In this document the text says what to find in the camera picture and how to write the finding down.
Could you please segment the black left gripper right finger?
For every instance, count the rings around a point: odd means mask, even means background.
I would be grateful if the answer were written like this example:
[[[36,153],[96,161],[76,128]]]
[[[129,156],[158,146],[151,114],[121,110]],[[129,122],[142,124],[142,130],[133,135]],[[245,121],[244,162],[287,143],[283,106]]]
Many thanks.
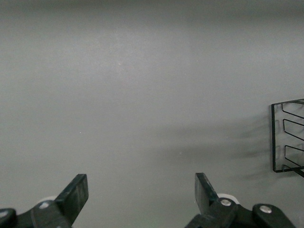
[[[220,197],[204,173],[195,174],[195,199],[200,213],[187,228],[294,228],[281,209],[256,204],[248,210],[226,196]]]

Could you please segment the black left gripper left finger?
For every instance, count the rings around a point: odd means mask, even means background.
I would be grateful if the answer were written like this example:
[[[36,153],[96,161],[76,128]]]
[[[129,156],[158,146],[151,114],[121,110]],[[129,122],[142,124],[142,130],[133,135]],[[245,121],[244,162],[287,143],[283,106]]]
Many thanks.
[[[52,200],[44,200],[17,214],[13,208],[0,210],[2,228],[71,228],[88,200],[86,174],[78,174]]]

